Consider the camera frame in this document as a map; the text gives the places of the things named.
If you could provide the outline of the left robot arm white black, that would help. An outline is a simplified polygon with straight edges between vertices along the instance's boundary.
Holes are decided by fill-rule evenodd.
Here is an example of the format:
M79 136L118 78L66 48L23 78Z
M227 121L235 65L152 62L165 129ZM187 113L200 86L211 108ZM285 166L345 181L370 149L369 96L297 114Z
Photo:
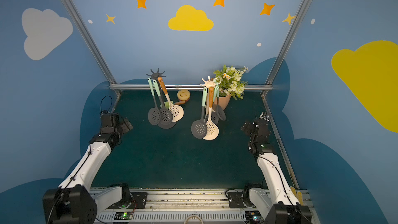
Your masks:
M100 131L89 142L84 156L58 188L44 194L46 223L93 224L99 212L113 204L126 206L131 202L126 183L112 185L94 197L89 191L105 159L121 144L122 136L132 129L127 118L118 113L102 112Z

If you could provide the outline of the cream skimmer wooden handle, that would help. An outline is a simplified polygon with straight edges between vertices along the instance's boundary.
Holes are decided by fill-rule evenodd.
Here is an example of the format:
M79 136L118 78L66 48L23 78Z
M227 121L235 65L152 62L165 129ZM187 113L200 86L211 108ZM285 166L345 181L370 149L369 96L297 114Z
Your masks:
M214 87L209 88L209 102L208 102L208 120L206 121L207 134L203 138L204 140L215 140L219 135L218 127L213 123L212 116L212 106L213 106L213 96L214 96Z
M169 103L169 111L170 111L170 112L172 113L172 115L173 115L173 120L172 120L172 122L177 122L177 121L179 121L179 120L183 117L183 115L184 115L184 110L183 110L183 108L182 108L181 106L175 105L175 104L173 104L173 103L171 102L171 99L170 99L170 97L169 97L167 88L166 88L166 86L165 86L165 84L164 84L164 81L163 81L162 77L158 77L158 82L159 82L160 86L162 87L162 90L163 90L163 92L164 92L164 94L165 94L165 97L166 97L166 99L167 99L167 101L168 101L168 103Z

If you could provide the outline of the cream utensil rack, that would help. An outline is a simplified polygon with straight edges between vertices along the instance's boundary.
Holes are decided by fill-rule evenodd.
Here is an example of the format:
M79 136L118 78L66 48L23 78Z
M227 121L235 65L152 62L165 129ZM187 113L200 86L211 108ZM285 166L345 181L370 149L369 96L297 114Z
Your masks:
M208 91L207 92L207 101L206 101L206 105L207 105L206 115L209 116L209 104L210 104L210 102L212 102L212 103L214 102L213 96L209 97L209 88L214 87L215 92L218 92L218 90L216 89L217 83L212 81L209 76L208 76L208 80L205 80L202 78L202 81L204 84L201 84L201 86L206 87L207 91ZM217 110L212 110L211 112L212 112L212 119L215 119L215 121L216 121L215 124L217 124L219 121L219 116L217 114Z

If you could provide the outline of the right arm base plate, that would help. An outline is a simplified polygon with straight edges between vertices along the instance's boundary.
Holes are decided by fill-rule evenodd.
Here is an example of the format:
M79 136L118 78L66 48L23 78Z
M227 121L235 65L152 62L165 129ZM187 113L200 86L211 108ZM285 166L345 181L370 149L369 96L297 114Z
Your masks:
M239 191L227 191L229 208L247 208L243 199L243 193Z

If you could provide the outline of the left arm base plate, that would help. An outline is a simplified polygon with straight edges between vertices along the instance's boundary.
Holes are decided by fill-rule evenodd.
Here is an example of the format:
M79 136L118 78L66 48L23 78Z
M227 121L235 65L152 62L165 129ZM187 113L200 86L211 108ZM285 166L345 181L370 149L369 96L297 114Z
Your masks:
M130 202L115 203L111 205L108 209L144 209L146 207L147 192L131 192Z

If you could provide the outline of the dark grey utensil rack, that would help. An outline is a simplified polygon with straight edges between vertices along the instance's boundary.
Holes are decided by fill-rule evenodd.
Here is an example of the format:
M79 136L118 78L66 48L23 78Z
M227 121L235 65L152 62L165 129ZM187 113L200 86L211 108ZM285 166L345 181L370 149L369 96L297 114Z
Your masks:
M151 72L152 72L152 74L146 74L146 75L147 75L147 76L150 76L151 80L155 79L156 82L157 82L157 84L158 84L158 86L159 86L159 83L158 83L157 78L158 78L158 77L163 77L163 74L165 73L165 71L159 72L159 68L158 68L158 70L157 70L156 72L154 72L153 70L151 70ZM176 124L175 122L172 122L171 125L166 126L165 129L171 129L172 127L175 126L175 124Z

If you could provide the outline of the grey skimmer mint handle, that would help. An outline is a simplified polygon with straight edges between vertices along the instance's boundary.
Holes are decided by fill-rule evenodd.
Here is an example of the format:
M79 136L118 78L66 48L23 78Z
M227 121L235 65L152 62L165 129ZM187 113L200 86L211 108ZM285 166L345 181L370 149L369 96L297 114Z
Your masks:
M216 107L217 116L220 120L225 121L226 120L225 112L219 104L219 86L218 85L216 86L216 100L217 100L217 107Z
M197 139L203 139L207 134L207 126L204 121L206 97L207 97L207 88L205 87L203 89L203 94L202 94L201 117L199 120L194 121L191 125L192 135Z
M157 92L158 98L159 98L159 100L161 102L161 108L160 108L161 120L160 120L160 123L158 125L165 129L166 126L171 125L172 120L173 120L173 115L164 105L164 102L163 102L163 100L161 98L161 92L160 92L160 89L159 89L159 86L158 86L156 80L153 79L152 83L153 83L154 88L155 88L155 90Z

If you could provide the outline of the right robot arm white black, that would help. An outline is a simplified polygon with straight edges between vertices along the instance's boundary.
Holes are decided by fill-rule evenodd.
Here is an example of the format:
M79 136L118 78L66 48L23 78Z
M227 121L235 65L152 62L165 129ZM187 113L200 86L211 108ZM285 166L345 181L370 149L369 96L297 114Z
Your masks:
M268 142L268 121L258 118L246 121L241 130L250 137L248 150L263 173L269 193L261 185L247 184L243 200L261 214L263 224L310 224L311 211L304 206L291 190L279 165L278 155Z

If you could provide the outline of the grey skimmer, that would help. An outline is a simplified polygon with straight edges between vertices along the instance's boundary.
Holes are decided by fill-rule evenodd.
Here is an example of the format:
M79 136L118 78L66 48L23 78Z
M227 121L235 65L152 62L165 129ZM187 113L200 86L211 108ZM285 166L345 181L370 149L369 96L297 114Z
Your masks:
M154 97L153 83L152 83L151 78L148 78L148 84L149 84L150 91L151 91L151 94L152 94L152 98L153 98L153 101L154 101L154 107L151 108L150 111L148 112L148 120L149 120L150 124L158 125L160 120L161 120L161 114L160 114L160 111L159 111L159 109L157 107L156 99Z

